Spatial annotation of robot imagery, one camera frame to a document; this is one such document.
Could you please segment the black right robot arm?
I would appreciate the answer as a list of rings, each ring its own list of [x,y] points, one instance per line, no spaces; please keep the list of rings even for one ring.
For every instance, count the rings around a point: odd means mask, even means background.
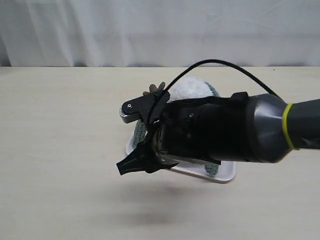
[[[320,147],[320,102],[287,103],[272,94],[175,101],[160,90],[125,102],[125,123],[140,120],[142,142],[117,163],[121,175],[154,173],[182,162],[274,164],[293,150]]]

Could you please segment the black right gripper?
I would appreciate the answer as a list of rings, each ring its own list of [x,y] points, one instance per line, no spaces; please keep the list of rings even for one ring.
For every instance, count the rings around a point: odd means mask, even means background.
[[[165,91],[137,98],[147,134],[116,164],[120,175],[169,170],[181,160],[257,162],[247,129],[247,92],[168,100]]]

